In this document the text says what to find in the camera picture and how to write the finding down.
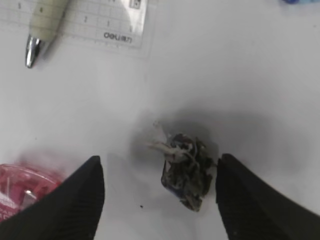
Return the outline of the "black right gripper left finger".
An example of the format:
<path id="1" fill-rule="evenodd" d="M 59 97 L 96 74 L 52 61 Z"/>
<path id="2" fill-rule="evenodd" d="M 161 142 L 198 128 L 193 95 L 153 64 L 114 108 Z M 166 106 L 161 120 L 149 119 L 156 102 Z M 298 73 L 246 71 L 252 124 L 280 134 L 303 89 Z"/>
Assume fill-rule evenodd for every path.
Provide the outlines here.
<path id="1" fill-rule="evenodd" d="M 43 199 L 0 224 L 2 240 L 93 240 L 105 203 L 98 155 Z"/>

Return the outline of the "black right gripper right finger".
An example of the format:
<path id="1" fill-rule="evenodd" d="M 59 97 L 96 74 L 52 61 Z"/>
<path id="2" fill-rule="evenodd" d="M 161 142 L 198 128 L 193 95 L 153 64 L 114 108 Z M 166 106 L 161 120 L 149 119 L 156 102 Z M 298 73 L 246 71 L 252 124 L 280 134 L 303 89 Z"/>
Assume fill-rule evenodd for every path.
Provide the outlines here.
<path id="1" fill-rule="evenodd" d="M 237 158 L 218 160 L 216 203 L 230 240 L 318 240 L 320 216 L 281 194 Z"/>

